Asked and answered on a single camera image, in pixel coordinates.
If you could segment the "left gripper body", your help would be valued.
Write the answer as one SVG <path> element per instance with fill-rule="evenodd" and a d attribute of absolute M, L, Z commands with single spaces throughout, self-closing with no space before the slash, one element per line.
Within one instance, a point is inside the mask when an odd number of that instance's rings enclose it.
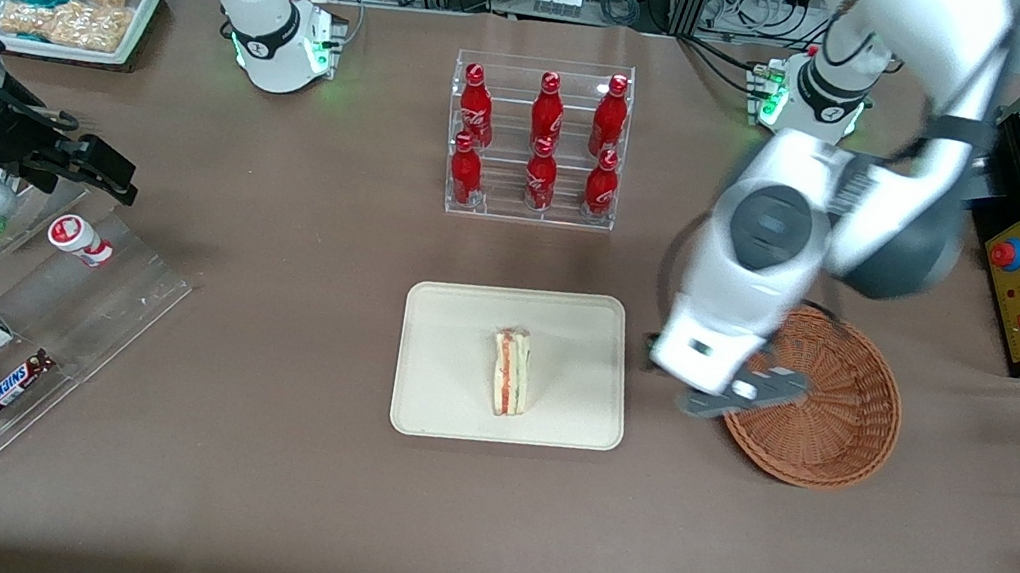
<path fill-rule="evenodd" d="M 649 357 L 659 368 L 695 390 L 756 400 L 760 378 L 747 370 L 745 363 L 766 343 L 756 335 L 730 335 L 667 323 L 650 348 Z"/>

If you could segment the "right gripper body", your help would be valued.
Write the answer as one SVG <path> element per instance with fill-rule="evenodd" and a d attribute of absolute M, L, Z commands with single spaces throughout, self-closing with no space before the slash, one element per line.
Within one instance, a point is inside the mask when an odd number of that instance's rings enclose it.
<path fill-rule="evenodd" d="M 33 109 L 30 117 L 0 101 L 0 172 L 52 190 L 59 177 L 82 184 L 85 176 L 68 151 L 79 120 L 66 111 Z"/>

